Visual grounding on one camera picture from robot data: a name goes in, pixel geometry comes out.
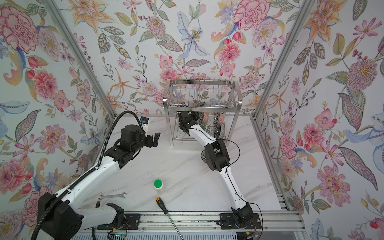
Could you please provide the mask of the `olive leaf pattern bowl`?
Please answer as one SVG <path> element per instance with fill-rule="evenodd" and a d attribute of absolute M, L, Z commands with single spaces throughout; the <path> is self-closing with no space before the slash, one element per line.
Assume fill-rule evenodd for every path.
<path fill-rule="evenodd" d="M 209 122 L 210 115 L 207 112 L 203 112 L 203 122 L 207 124 Z"/>

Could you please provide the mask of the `green leaf bowl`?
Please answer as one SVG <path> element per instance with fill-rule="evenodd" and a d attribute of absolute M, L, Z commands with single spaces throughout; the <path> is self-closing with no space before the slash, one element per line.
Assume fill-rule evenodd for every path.
<path fill-rule="evenodd" d="M 207 133 L 207 134 L 211 134 L 211 126 L 209 123 L 205 123 L 205 122 L 202 122 L 200 124 L 201 128 Z"/>

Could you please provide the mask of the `pink leaf pattern bowl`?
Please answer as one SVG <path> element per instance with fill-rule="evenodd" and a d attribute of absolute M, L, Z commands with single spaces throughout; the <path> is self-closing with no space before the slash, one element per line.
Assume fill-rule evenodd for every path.
<path fill-rule="evenodd" d="M 219 118 L 218 118 L 218 123 L 221 125 L 225 121 L 225 114 L 224 113 L 219 113 Z"/>

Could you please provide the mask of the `dark blue patterned bowl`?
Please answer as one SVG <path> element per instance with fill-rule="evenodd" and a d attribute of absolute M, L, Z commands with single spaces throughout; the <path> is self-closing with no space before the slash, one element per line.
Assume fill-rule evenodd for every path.
<path fill-rule="evenodd" d="M 216 139 L 224 138 L 226 133 L 224 122 L 220 120 L 219 116 L 214 117 L 214 137 Z"/>

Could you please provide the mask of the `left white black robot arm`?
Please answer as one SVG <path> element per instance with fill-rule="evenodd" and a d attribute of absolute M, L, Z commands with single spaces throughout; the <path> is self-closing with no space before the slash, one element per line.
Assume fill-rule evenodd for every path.
<path fill-rule="evenodd" d="M 81 205 L 104 181 L 133 160 L 143 147 L 158 146 L 161 134 L 147 135 L 144 128 L 127 125 L 121 138 L 101 154 L 101 161 L 71 185 L 55 194 L 44 194 L 38 202 L 38 221 L 31 238 L 44 231 L 55 240 L 70 240 L 79 231 L 107 225 L 119 228 L 126 223 L 125 211 L 116 204 L 83 209 Z"/>

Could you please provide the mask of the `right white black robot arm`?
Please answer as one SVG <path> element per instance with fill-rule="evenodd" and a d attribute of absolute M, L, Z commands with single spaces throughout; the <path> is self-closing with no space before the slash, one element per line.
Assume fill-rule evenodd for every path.
<path fill-rule="evenodd" d="M 210 170 L 218 174 L 230 199 L 232 215 L 224 219 L 227 223 L 223 225 L 223 228 L 247 229 L 254 227 L 256 231 L 262 230 L 262 214 L 255 213 L 251 207 L 252 203 L 244 199 L 233 176 L 230 155 L 226 146 L 226 143 L 231 141 L 217 139 L 209 135 L 199 125 L 200 116 L 196 112 L 178 111 L 177 116 L 180 130 L 197 140 L 204 147 L 202 159 L 205 160 Z"/>

